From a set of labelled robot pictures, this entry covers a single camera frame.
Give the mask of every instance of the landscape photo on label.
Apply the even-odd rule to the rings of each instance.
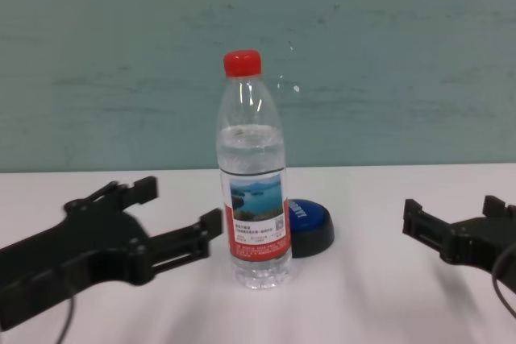
[[[249,179],[230,179],[233,218],[258,222],[283,213],[281,178],[279,175]]]

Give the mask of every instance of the water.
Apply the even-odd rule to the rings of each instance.
[[[281,130],[266,125],[230,126],[218,134],[217,155],[219,167],[229,173],[247,175],[277,171],[285,167],[283,134]],[[261,201],[263,205],[277,199],[274,197],[277,190],[268,191],[264,191],[268,200]],[[249,200],[246,204],[249,206],[252,202],[256,205],[259,200],[249,193],[245,193],[245,198]],[[250,262],[232,256],[231,262],[241,284],[248,288],[272,288],[288,277],[291,259],[289,249],[281,257],[269,261]]]

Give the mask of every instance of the barcode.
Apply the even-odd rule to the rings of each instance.
[[[283,218],[276,220],[276,231],[283,230],[284,220]]]

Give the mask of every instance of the bottle label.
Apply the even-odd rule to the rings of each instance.
[[[231,253],[247,261],[281,257],[290,248],[285,170],[260,175],[221,172]]]

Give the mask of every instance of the red bottle cap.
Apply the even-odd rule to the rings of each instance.
[[[261,58],[257,50],[238,50],[224,56],[227,77],[250,77],[261,74]]]

